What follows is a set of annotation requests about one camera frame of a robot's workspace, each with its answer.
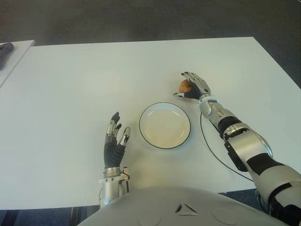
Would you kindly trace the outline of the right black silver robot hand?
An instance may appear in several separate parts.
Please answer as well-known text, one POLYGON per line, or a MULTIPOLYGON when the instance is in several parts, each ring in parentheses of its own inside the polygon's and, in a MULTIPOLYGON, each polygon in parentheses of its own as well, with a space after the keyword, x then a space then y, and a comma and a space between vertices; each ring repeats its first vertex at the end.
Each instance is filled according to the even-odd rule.
POLYGON ((181 82, 179 91, 173 94, 174 97, 199 100, 202 96, 211 95, 208 84, 198 75, 191 72, 183 72, 181 75, 185 80, 181 82))

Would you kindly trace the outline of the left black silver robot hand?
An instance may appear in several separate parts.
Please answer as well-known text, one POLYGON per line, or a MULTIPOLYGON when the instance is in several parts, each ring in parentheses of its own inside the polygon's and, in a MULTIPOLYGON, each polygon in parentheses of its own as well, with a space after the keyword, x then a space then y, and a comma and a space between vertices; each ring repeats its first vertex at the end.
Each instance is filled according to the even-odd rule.
POLYGON ((122 159, 125 154, 125 148, 130 138, 131 129, 126 127, 119 142, 117 142, 117 135, 122 124, 118 123, 120 120, 119 112, 116 112, 109 121, 104 144, 104 166, 106 169, 120 167, 122 159))

